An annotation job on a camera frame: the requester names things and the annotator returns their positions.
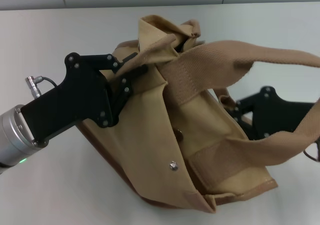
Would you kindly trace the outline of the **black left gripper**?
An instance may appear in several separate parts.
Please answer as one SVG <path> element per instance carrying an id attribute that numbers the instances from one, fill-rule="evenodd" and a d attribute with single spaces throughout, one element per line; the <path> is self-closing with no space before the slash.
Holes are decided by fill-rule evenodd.
<path id="1" fill-rule="evenodd" d="M 21 108 L 33 140 L 38 144 L 46 142 L 86 119 L 101 128 L 116 125 L 133 94 L 132 82 L 144 75 L 148 67 L 142 65 L 123 74 L 114 93 L 101 71 L 111 70 L 116 74 L 137 55 L 133 52 L 120 61 L 110 53 L 68 54 L 64 59 L 64 80 Z"/>

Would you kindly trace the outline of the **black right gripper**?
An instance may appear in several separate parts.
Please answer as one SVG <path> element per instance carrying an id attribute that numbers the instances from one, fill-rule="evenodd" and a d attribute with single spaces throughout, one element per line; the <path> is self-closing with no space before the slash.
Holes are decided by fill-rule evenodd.
<path id="1" fill-rule="evenodd" d="M 252 111 L 252 120 L 236 112 L 233 119 L 249 140 L 264 139 L 277 132 L 294 132 L 313 107 L 311 102 L 287 101 L 271 86 L 236 101 L 235 111 Z"/>

